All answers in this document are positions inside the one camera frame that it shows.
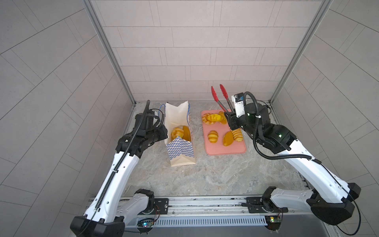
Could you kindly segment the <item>striped long bread roll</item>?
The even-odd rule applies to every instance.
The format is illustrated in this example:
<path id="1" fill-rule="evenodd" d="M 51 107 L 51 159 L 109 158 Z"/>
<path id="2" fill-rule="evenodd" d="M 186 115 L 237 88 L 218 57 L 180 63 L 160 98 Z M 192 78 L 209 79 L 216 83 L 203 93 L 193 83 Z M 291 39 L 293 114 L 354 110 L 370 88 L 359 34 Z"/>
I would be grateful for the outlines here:
<path id="1" fill-rule="evenodd" d="M 243 135 L 240 128 L 232 130 L 232 135 L 235 141 L 237 142 L 243 141 Z"/>

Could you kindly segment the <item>brown oval bread roll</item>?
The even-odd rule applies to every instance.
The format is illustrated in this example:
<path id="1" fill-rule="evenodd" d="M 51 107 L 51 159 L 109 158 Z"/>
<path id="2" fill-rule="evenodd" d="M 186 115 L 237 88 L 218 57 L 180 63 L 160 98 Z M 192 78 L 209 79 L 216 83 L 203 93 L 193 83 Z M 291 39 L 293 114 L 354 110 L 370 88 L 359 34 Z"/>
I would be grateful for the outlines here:
<path id="1" fill-rule="evenodd" d="M 231 131 L 228 131 L 223 137 L 223 145 L 230 146 L 234 142 L 234 136 Z"/>

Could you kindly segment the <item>long yellow baguette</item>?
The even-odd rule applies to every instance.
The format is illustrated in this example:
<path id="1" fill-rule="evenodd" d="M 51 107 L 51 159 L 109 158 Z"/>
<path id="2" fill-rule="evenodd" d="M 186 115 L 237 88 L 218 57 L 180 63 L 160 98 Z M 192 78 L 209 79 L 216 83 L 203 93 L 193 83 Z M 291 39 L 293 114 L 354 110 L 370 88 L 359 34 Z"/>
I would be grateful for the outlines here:
<path id="1" fill-rule="evenodd" d="M 184 135 L 183 135 L 183 139 L 186 140 L 186 141 L 189 141 L 191 142 L 191 135 L 190 135 L 190 129 L 188 126 L 183 126 L 183 131 L 184 131 Z"/>

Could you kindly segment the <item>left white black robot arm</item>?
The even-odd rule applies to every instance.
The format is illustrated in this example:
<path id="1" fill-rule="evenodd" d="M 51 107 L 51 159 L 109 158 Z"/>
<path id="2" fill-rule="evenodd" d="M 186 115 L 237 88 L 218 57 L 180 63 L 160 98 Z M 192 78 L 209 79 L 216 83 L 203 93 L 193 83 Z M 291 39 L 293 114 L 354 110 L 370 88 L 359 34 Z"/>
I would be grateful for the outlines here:
<path id="1" fill-rule="evenodd" d="M 162 126 L 150 131 L 135 128 L 119 139 L 113 163 L 95 200 L 85 214 L 76 216 L 70 225 L 75 236 L 121 237 L 126 224 L 153 207 L 154 193 L 140 189 L 122 206 L 121 214 L 117 214 L 123 189 L 143 152 L 167 137 L 167 129 Z"/>

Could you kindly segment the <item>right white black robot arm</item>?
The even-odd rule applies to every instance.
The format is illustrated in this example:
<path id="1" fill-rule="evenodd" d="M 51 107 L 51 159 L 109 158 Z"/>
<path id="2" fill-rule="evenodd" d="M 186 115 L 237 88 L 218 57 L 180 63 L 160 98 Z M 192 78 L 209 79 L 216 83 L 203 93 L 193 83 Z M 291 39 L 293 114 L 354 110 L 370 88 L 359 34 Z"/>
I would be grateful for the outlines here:
<path id="1" fill-rule="evenodd" d="M 270 186 L 256 206 L 266 212 L 282 208 L 309 211 L 334 226 L 352 217 L 361 188 L 356 183 L 346 183 L 326 168 L 287 127 L 271 123 L 265 106 L 249 103 L 244 106 L 243 115 L 226 112 L 225 117 L 231 130 L 241 128 L 247 133 L 260 156 L 272 161 L 285 160 L 312 186 L 303 191 Z"/>

